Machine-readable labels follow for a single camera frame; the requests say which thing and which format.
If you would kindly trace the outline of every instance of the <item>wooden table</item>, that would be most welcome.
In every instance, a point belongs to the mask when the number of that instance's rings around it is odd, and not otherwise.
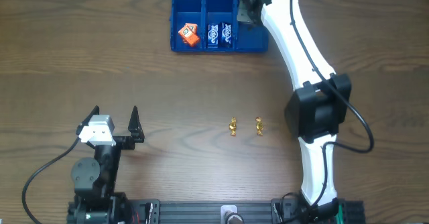
[[[353,82],[371,124],[368,155],[334,151],[341,198],[368,223],[429,221],[428,0],[300,0],[320,51]],[[139,107],[146,142],[123,152],[117,191],[162,201],[270,200],[298,191],[300,147],[283,109],[292,94],[273,40],[267,54],[176,54],[171,0],[0,0],[0,219],[30,223],[21,190],[68,148],[95,106],[127,133]],[[237,137],[229,135],[237,117]],[[257,137],[255,117],[263,117]],[[364,148],[348,114],[339,139]],[[43,223],[63,223],[80,144],[31,184]]]

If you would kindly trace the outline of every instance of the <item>cable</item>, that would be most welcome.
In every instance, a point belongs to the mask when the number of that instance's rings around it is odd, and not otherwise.
[[[24,185],[24,188],[22,189],[22,206],[24,207],[24,210],[26,211],[27,215],[30,217],[31,220],[34,221],[34,223],[36,224],[42,224],[40,221],[38,221],[33,213],[28,209],[27,206],[27,201],[25,199],[25,194],[27,194],[27,189],[29,184],[33,181],[33,179],[44,169],[46,169],[47,167],[49,167],[51,164],[57,162],[58,160],[60,160],[62,157],[66,156],[68,153],[70,153],[74,147],[76,147],[76,144],[79,142],[79,137],[76,138],[76,140],[74,141],[74,143],[69,147],[68,150],[66,150],[64,153],[60,154],[57,158],[54,158],[53,160],[49,161],[48,163],[46,163],[45,165],[43,165],[42,167],[40,167],[38,170],[36,170],[27,180],[27,182]]]
[[[327,164],[327,161],[326,161],[326,147],[328,146],[328,145],[334,145],[334,146],[338,146],[338,147],[341,147],[341,148],[344,148],[344,149],[346,149],[346,150],[350,150],[350,151],[352,151],[352,152],[355,152],[355,153],[358,153],[358,154],[367,154],[367,153],[369,153],[370,151],[372,151],[372,149],[374,148],[374,136],[373,136],[373,133],[372,133],[372,131],[371,131],[371,128],[369,127],[369,125],[368,125],[368,123],[364,120],[364,118],[362,117],[362,115],[358,112],[358,110],[353,106],[353,105],[351,105],[350,103],[349,103],[349,101],[348,100],[346,100],[324,77],[323,77],[323,74],[319,71],[319,69],[317,68],[317,66],[316,66],[316,64],[314,63],[314,61],[313,61],[313,59],[311,58],[311,55],[310,55],[310,53],[308,52],[308,50],[307,50],[307,47],[305,46],[305,44],[304,44],[304,41],[302,40],[302,38],[301,38],[301,35],[300,35],[300,33],[299,33],[299,31],[298,31],[298,28],[296,27],[296,24],[295,24],[295,19],[294,19],[294,10],[293,10],[293,0],[290,0],[290,5],[289,5],[289,7],[290,7],[290,19],[291,19],[291,25],[292,25],[292,27],[294,28],[294,31],[295,31],[295,34],[296,34],[296,37],[298,38],[298,40],[299,40],[299,42],[300,42],[300,44],[301,44],[301,47],[302,47],[302,49],[304,50],[304,52],[305,52],[305,54],[306,54],[306,56],[307,56],[307,58],[308,58],[308,61],[310,61],[310,63],[311,63],[311,65],[312,65],[312,67],[313,67],[313,69],[314,69],[314,71],[317,73],[317,75],[320,77],[320,79],[322,79],[322,82],[334,93],[334,95],[336,96],[336,97],[338,97],[349,109],[350,109],[350,111],[352,111],[352,113],[357,117],[357,119],[361,122],[361,124],[362,124],[362,126],[363,126],[363,128],[365,129],[365,131],[367,132],[367,135],[368,135],[368,138],[369,138],[369,147],[367,148],[367,149],[364,149],[364,150],[361,150],[361,149],[357,149],[357,148],[354,148],[354,147],[350,147],[350,146],[347,146],[347,145],[345,145],[345,144],[341,144],[341,143],[338,143],[338,142],[326,142],[323,146],[322,146],[322,154],[323,154],[323,167],[324,167],[324,180],[323,180],[323,186],[322,186],[322,190],[320,191],[320,194],[319,194],[319,196],[318,196],[318,198],[316,199],[316,201],[314,201],[314,203],[313,203],[313,205],[311,205],[310,206],[310,208],[307,210],[307,211],[305,211],[305,212],[303,212],[302,214],[308,214],[308,212],[309,211],[311,211],[311,209],[314,209],[316,206],[317,206],[317,204],[318,204],[318,202],[321,200],[321,198],[322,198],[322,196],[323,196],[323,194],[324,194],[324,191],[326,190],[326,185],[327,185],[327,182],[328,182],[328,164]],[[289,222],[291,222],[291,221],[293,221],[293,220],[295,220],[295,219],[297,219],[299,217],[299,215],[296,215],[295,217],[293,217],[293,218],[291,218],[291,219],[288,219],[288,220],[285,220],[285,221],[282,221],[281,223],[283,224],[283,223],[289,223]]]

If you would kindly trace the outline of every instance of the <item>blue tray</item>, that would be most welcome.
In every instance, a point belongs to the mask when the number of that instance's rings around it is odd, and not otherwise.
[[[170,44],[175,52],[265,52],[268,31],[263,26],[251,26],[237,21],[240,0],[172,0]],[[207,48],[207,25],[233,24],[232,48]],[[200,43],[190,47],[183,43],[179,30],[185,23],[198,24]]]

